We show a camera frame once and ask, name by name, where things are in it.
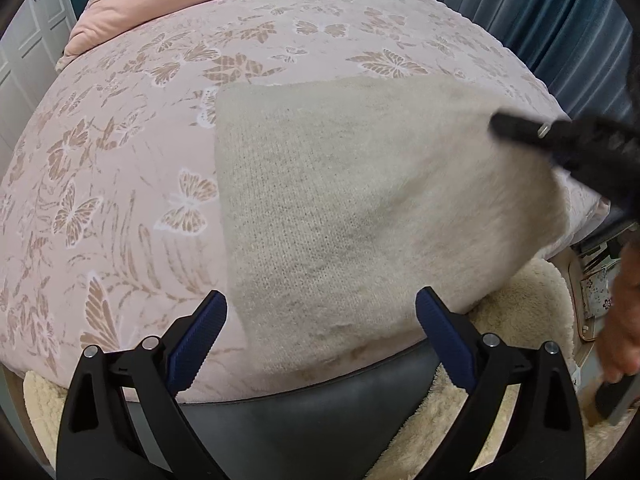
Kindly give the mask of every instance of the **clamp jaw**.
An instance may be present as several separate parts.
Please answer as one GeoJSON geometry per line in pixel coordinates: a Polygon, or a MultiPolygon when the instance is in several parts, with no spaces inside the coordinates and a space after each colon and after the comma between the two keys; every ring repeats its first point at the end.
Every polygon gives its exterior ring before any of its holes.
{"type": "Polygon", "coordinates": [[[431,287],[415,300],[418,321],[451,381],[469,394],[458,418],[417,480],[584,480],[580,408],[558,345],[508,346],[480,335],[452,314],[431,287]],[[505,390],[520,384],[496,459],[471,471],[494,424],[505,390]]]}
{"type": "Polygon", "coordinates": [[[62,412],[57,477],[61,480],[228,480],[182,414],[175,395],[193,383],[226,321],[225,297],[211,291],[196,311],[162,337],[133,350],[84,349],[62,412]],[[135,388],[172,472],[146,458],[122,393],[135,388]]]}

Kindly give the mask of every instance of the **white cloth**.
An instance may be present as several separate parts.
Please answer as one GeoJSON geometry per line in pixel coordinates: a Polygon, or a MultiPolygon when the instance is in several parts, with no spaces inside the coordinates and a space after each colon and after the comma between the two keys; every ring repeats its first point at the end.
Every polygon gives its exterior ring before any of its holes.
{"type": "Polygon", "coordinates": [[[220,90],[228,295],[258,369],[399,351],[419,289],[468,312],[559,237],[546,160],[488,133],[507,103],[442,75],[220,90]]]}

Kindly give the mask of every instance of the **bed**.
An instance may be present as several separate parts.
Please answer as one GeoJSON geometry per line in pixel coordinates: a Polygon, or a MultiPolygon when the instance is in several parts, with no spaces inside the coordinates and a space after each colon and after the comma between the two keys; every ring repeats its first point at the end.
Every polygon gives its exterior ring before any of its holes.
{"type": "MultiPolygon", "coordinates": [[[[131,348],[191,313],[212,288],[224,292],[213,164],[221,85],[444,73],[531,114],[564,116],[515,55],[435,0],[206,0],[98,43],[65,51],[0,189],[0,360],[63,386],[84,346],[131,348]]],[[[608,211],[564,174],[558,180],[568,222],[543,256],[587,234],[608,211]]],[[[297,388],[414,342],[388,341],[272,378],[252,368],[231,306],[216,347],[179,399],[297,388]]]]}

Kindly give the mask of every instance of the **finger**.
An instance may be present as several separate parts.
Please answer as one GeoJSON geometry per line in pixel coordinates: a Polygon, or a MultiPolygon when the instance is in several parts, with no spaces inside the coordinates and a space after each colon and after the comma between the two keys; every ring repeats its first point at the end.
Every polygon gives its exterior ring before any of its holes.
{"type": "Polygon", "coordinates": [[[611,297],[612,307],[605,318],[605,326],[615,324],[627,338],[640,346],[640,286],[629,286],[616,277],[611,297]]]}
{"type": "Polygon", "coordinates": [[[614,362],[611,354],[611,343],[604,332],[600,333],[598,339],[596,339],[596,352],[598,353],[604,380],[607,383],[617,383],[622,378],[623,373],[614,362]]]}
{"type": "Polygon", "coordinates": [[[640,239],[635,238],[622,248],[618,276],[630,286],[640,285],[640,239]]]}
{"type": "Polygon", "coordinates": [[[640,369],[640,346],[616,320],[610,320],[598,336],[596,351],[607,382],[617,382],[623,374],[633,375],[640,369]]]}

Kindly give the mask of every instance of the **white wardrobe door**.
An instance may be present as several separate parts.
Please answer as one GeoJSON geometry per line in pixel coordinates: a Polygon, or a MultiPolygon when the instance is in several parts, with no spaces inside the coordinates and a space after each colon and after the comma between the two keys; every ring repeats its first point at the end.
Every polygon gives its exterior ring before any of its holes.
{"type": "Polygon", "coordinates": [[[55,65],[62,56],[76,19],[70,12],[70,2],[66,0],[37,0],[35,7],[45,44],[53,54],[55,65]]]}
{"type": "Polygon", "coordinates": [[[75,22],[70,0],[25,0],[0,40],[0,179],[75,22]]]}

